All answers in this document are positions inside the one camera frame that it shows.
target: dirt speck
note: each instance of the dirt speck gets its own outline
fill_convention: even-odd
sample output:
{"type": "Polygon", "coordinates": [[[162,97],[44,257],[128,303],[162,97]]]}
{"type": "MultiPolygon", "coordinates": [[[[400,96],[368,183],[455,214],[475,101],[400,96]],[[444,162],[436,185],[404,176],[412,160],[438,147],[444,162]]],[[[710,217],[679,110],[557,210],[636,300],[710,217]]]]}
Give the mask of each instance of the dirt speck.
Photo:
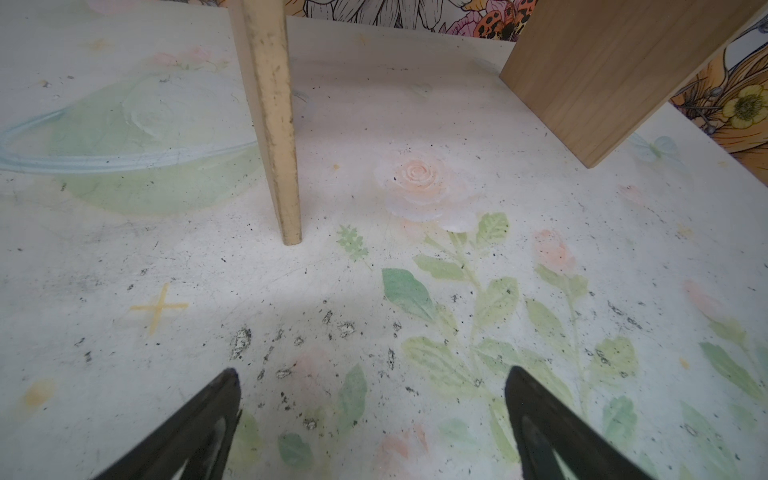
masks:
{"type": "Polygon", "coordinates": [[[240,357],[240,354],[245,351],[250,345],[250,329],[243,327],[237,331],[235,338],[232,340],[232,353],[230,354],[230,360],[234,360],[240,357]]]}
{"type": "Polygon", "coordinates": [[[346,322],[339,325],[339,336],[345,339],[347,336],[352,335],[355,332],[355,324],[352,322],[346,322]]]}

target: wooden board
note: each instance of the wooden board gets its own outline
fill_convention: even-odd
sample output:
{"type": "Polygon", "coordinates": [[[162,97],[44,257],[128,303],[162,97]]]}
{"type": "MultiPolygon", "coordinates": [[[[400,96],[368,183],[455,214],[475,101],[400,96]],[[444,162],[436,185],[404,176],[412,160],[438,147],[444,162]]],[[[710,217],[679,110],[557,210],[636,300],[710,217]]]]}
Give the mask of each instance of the wooden board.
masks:
{"type": "Polygon", "coordinates": [[[282,0],[230,0],[243,85],[283,242],[301,242],[299,179],[282,0]]]}
{"type": "Polygon", "coordinates": [[[501,79],[594,167],[766,0],[541,0],[501,79]]]}

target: white floor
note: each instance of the white floor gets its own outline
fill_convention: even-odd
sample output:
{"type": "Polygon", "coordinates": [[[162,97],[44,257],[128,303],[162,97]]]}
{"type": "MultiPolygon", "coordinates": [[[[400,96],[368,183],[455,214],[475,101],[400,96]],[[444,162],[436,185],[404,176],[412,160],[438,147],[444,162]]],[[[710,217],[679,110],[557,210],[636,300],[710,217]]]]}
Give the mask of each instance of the white floor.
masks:
{"type": "Polygon", "coordinates": [[[672,107],[586,170],[511,44],[289,18],[285,247],[225,9],[0,22],[1,477],[96,475],[228,366],[232,478],[519,478],[514,364],[657,478],[768,470],[768,190],[672,107]]]}

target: green leaf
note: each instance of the green leaf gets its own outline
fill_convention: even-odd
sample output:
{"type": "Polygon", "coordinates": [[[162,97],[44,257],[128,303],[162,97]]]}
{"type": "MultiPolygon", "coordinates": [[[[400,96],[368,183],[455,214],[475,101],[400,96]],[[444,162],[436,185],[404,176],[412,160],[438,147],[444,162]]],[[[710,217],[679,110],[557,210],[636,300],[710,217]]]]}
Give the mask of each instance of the green leaf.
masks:
{"type": "Polygon", "coordinates": [[[536,300],[525,299],[525,307],[528,309],[528,318],[539,335],[544,337],[547,345],[560,355],[573,357],[571,343],[560,320],[543,303],[536,300]]]}
{"type": "Polygon", "coordinates": [[[568,290],[568,278],[565,275],[555,273],[541,264],[538,264],[534,270],[546,283],[549,283],[552,286],[556,286],[563,292],[568,290]]]}
{"type": "Polygon", "coordinates": [[[589,368],[596,380],[611,383],[637,373],[637,357],[632,342],[626,336],[605,339],[594,349],[589,368]]]}
{"type": "Polygon", "coordinates": [[[724,322],[718,322],[710,317],[707,318],[710,321],[710,328],[715,332],[715,335],[719,336],[721,339],[736,343],[740,347],[744,347],[746,332],[741,328],[738,320],[728,318],[725,319],[724,322]]]}
{"type": "Polygon", "coordinates": [[[520,349],[520,360],[528,372],[534,376],[552,395],[567,406],[573,405],[573,396],[568,385],[554,374],[546,358],[528,349],[520,349]]]}
{"type": "Polygon", "coordinates": [[[283,463],[296,470],[309,470],[315,462],[312,449],[296,433],[286,433],[277,439],[283,463]]]}
{"type": "Polygon", "coordinates": [[[408,270],[383,268],[384,296],[407,313],[432,322],[437,317],[429,292],[408,270]]]}
{"type": "Polygon", "coordinates": [[[368,384],[366,374],[358,363],[346,374],[344,385],[339,390],[339,421],[336,427],[344,434],[357,424],[366,410],[368,384]]]}
{"type": "Polygon", "coordinates": [[[492,280],[475,302],[475,326],[487,327],[504,321],[518,304],[518,281],[510,276],[492,280]]]}
{"type": "Polygon", "coordinates": [[[571,300],[576,300],[577,298],[583,297],[589,293],[589,288],[587,287],[587,278],[581,275],[568,278],[568,289],[571,292],[571,300]]]}
{"type": "Polygon", "coordinates": [[[478,224],[478,233],[475,236],[477,248],[487,248],[497,243],[502,243],[509,232],[509,220],[507,214],[485,214],[478,224]]]}
{"type": "Polygon", "coordinates": [[[733,403],[728,405],[728,409],[740,429],[746,430],[747,432],[754,432],[757,427],[757,419],[752,415],[752,412],[742,406],[734,405],[733,403]]]}
{"type": "Polygon", "coordinates": [[[713,345],[709,342],[699,343],[699,346],[704,351],[704,355],[707,360],[710,361],[712,367],[725,377],[729,382],[739,387],[756,400],[762,400],[765,397],[765,393],[752,379],[752,376],[739,364],[730,358],[730,355],[723,350],[721,346],[713,345]]]}
{"type": "Polygon", "coordinates": [[[445,334],[446,338],[453,338],[458,332],[458,325],[456,324],[456,317],[453,316],[453,312],[445,305],[438,303],[437,307],[437,320],[440,325],[440,330],[445,334]]]}
{"type": "Polygon", "coordinates": [[[414,336],[402,344],[406,358],[446,395],[475,393],[476,387],[467,365],[443,343],[424,336],[414,336]]]}
{"type": "Polygon", "coordinates": [[[656,472],[656,467],[654,466],[654,463],[650,460],[650,457],[647,453],[642,452],[640,454],[640,458],[637,459],[637,466],[642,468],[650,477],[652,478],[659,478],[658,472],[656,472]]]}
{"type": "Polygon", "coordinates": [[[757,361],[760,362],[765,373],[768,373],[768,348],[762,343],[758,343],[755,351],[757,352],[757,361]]]}
{"type": "Polygon", "coordinates": [[[694,474],[692,474],[685,464],[680,464],[680,480],[696,480],[694,474]]]}
{"type": "Polygon", "coordinates": [[[694,407],[685,402],[680,402],[680,405],[683,408],[685,429],[699,451],[704,468],[715,478],[737,480],[739,471],[723,437],[694,407]]]}
{"type": "Polygon", "coordinates": [[[509,412],[504,400],[494,399],[488,406],[491,413],[491,434],[502,457],[510,463],[519,463],[520,454],[517,450],[515,435],[509,422],[509,412]]]}
{"type": "Polygon", "coordinates": [[[464,270],[460,265],[446,262],[427,255],[413,257],[416,266],[440,280],[464,280],[464,270]]]}
{"type": "Polygon", "coordinates": [[[626,396],[612,399],[603,407],[603,435],[619,452],[627,452],[634,441],[637,414],[626,396]]]}
{"type": "Polygon", "coordinates": [[[368,255],[368,249],[362,246],[362,237],[357,234],[356,228],[350,229],[351,225],[346,227],[339,225],[339,227],[341,230],[337,232],[339,239],[336,242],[349,254],[349,258],[353,262],[361,260],[364,256],[368,255]]]}
{"type": "Polygon", "coordinates": [[[440,436],[448,444],[458,445],[476,445],[477,439],[469,433],[469,427],[460,419],[448,419],[440,422],[437,426],[440,436]]]}
{"type": "Polygon", "coordinates": [[[263,443],[259,436],[259,426],[250,413],[242,410],[240,421],[237,423],[230,456],[227,458],[227,468],[238,473],[245,473],[256,464],[261,457],[263,443]]]}
{"type": "Polygon", "coordinates": [[[473,347],[480,360],[493,373],[508,376],[513,365],[520,363],[518,353],[509,343],[499,342],[493,339],[484,339],[479,345],[473,347]]]}

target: wooden leg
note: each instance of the wooden leg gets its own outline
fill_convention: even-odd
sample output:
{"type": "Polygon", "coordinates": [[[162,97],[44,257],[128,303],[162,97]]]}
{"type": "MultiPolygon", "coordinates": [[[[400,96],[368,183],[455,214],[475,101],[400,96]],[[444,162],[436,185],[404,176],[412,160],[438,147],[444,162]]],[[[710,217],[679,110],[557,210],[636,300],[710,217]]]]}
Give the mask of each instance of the wooden leg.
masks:
{"type": "Polygon", "coordinates": [[[501,79],[587,167],[639,127],[766,0],[541,0],[501,79]]]}
{"type": "Polygon", "coordinates": [[[237,59],[266,179],[286,245],[301,242],[283,0],[229,0],[237,59]]]}

